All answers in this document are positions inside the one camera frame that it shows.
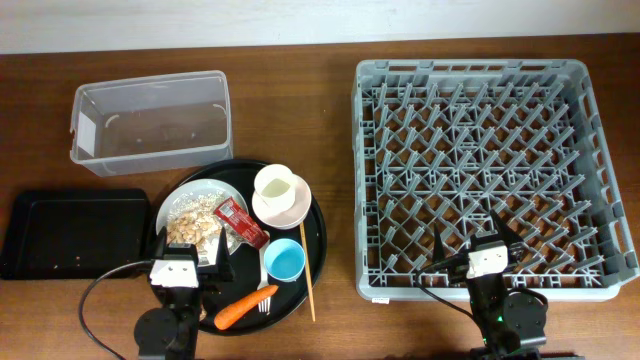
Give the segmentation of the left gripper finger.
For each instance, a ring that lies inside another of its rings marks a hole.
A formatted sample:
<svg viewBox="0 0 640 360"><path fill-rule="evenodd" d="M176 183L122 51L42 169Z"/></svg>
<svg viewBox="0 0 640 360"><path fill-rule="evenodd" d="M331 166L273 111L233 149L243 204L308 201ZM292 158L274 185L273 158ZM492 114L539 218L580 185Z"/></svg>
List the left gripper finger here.
<svg viewBox="0 0 640 360"><path fill-rule="evenodd" d="M235 277L235 272L230 263L230 254L227 245L226 229L222 228L219 239L216 255L216 269L217 276L221 282L232 282Z"/></svg>
<svg viewBox="0 0 640 360"><path fill-rule="evenodd" d="M156 236L156 240L152 245L152 258L162 258L167 244L167 228L163 226Z"/></svg>

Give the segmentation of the blue cup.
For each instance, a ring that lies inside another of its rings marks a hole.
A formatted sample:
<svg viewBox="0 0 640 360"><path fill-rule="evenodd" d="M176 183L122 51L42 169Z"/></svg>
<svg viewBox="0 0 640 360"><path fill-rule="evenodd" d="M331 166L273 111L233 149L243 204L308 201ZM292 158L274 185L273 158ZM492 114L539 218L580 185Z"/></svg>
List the blue cup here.
<svg viewBox="0 0 640 360"><path fill-rule="evenodd" d="M267 273L280 282L296 281L306 265L302 245L288 238L271 242L264 252L263 259Z"/></svg>

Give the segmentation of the wooden chopstick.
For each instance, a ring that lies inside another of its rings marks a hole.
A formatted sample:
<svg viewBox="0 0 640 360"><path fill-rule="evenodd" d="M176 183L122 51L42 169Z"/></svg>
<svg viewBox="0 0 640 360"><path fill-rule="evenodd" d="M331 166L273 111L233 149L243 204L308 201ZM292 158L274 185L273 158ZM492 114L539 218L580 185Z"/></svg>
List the wooden chopstick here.
<svg viewBox="0 0 640 360"><path fill-rule="evenodd" d="M308 292L308 302L310 306L310 313L312 322L316 322L316 312L315 312L315 302L314 302L314 294L313 294L313 282L311 277L311 269L310 269L310 258L308 254L308 246L306 240L306 230L304 226L304 222L299 224L300 228L300 236L301 236L301 244L303 247L304 255L305 255L305 278Z"/></svg>

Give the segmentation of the cream white cup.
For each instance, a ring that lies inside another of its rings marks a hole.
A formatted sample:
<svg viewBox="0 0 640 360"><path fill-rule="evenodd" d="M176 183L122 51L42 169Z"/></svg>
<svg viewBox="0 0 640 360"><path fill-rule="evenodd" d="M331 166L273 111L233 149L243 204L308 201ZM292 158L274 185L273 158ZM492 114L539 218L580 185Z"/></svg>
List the cream white cup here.
<svg viewBox="0 0 640 360"><path fill-rule="evenodd" d="M295 202L296 178L285 165L271 164L254 178L254 189L265 204L275 212L291 208Z"/></svg>

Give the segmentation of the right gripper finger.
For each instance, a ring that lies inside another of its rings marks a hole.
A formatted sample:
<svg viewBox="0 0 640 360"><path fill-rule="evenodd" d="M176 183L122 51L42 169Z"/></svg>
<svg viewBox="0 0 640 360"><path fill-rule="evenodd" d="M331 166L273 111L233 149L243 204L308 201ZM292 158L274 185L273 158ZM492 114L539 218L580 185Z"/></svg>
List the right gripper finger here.
<svg viewBox="0 0 640 360"><path fill-rule="evenodd" d="M499 236L506 246L523 243L523 239L500 218L495 210L490 211L490 216L493 224L496 226Z"/></svg>
<svg viewBox="0 0 640 360"><path fill-rule="evenodd" d="M445 259L443 241L441 238L441 232L437 225L434 225L434 247L433 247L433 262L437 263Z"/></svg>

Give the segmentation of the pink bowl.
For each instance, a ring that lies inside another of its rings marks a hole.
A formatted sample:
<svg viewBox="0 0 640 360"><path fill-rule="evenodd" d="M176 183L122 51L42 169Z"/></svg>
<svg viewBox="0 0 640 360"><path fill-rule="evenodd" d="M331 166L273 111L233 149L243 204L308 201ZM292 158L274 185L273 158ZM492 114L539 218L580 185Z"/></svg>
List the pink bowl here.
<svg viewBox="0 0 640 360"><path fill-rule="evenodd" d="M307 182L300 176L295 176L295 202L286 211L275 213L258 195L252 195L252 209L255 216L264 224L279 229L289 230L299 226L306 218L311 207L312 193Z"/></svg>

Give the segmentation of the grey plate with food scraps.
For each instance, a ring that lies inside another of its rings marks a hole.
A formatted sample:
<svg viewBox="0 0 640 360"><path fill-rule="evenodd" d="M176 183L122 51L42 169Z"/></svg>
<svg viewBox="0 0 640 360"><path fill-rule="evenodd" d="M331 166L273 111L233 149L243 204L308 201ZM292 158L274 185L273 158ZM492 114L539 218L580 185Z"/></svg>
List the grey plate with food scraps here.
<svg viewBox="0 0 640 360"><path fill-rule="evenodd" d="M163 201L156 216L155 231L159 233L165 226L168 243L193 244L197 249L202 243L218 248L221 229L225 228L229 253L232 254L242 241L214 214L214 210L229 197L248 211L243 196L220 180L198 179L181 185Z"/></svg>

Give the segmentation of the white plastic fork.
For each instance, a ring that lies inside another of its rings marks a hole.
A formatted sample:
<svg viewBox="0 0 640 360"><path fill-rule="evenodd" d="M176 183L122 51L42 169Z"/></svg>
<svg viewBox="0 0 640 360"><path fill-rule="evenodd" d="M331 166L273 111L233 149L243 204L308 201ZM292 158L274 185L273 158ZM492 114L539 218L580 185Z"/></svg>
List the white plastic fork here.
<svg viewBox="0 0 640 360"><path fill-rule="evenodd" d="M267 287L269 285L268 282L268 272L266 269L266 265L264 262L264 254L266 252L266 249L269 245L270 241L267 241L260 249L259 249L259 263L260 263L260 283L257 286L257 289L260 290L264 287ZM270 307L271 307L271 298L267 297L265 299L263 299L259 304L258 304L258 311L260 313L263 314L269 314L270 313Z"/></svg>

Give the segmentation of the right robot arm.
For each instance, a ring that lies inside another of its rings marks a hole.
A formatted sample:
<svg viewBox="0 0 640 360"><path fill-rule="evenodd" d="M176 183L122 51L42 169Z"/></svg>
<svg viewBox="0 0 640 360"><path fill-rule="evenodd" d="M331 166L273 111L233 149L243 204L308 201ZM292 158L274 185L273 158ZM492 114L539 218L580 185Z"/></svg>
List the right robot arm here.
<svg viewBox="0 0 640 360"><path fill-rule="evenodd" d="M467 248L449 257L435 229L433 263L425 270L443 271L453 283L466 285L471 310L463 313L483 337L483 345L469 352L471 359L541 359L548 299L528 288L506 286L504 274L523 258L525 242L495 211L490 216L496 232L473 235Z"/></svg>

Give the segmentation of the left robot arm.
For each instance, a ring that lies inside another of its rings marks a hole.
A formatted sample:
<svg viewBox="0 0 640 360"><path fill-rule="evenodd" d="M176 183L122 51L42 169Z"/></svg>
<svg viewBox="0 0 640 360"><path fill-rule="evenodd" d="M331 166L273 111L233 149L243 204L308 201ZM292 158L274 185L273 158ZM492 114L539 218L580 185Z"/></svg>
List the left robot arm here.
<svg viewBox="0 0 640 360"><path fill-rule="evenodd" d="M195 245L169 244L167 238L168 230L162 228L148 252L150 286L161 293L162 306L145 312L135 325L140 359L193 359L204 294L235 277L225 230L218 238L215 263L207 266L199 264Z"/></svg>

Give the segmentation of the red snack wrapper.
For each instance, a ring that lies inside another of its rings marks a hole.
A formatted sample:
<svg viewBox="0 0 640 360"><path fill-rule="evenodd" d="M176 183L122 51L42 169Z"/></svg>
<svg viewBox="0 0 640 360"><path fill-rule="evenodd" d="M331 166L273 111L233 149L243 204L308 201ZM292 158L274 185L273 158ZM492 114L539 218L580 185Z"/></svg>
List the red snack wrapper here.
<svg viewBox="0 0 640 360"><path fill-rule="evenodd" d="M214 210L214 214L229 225L244 243L257 250L270 241L269 233L262 230L233 197L223 201Z"/></svg>

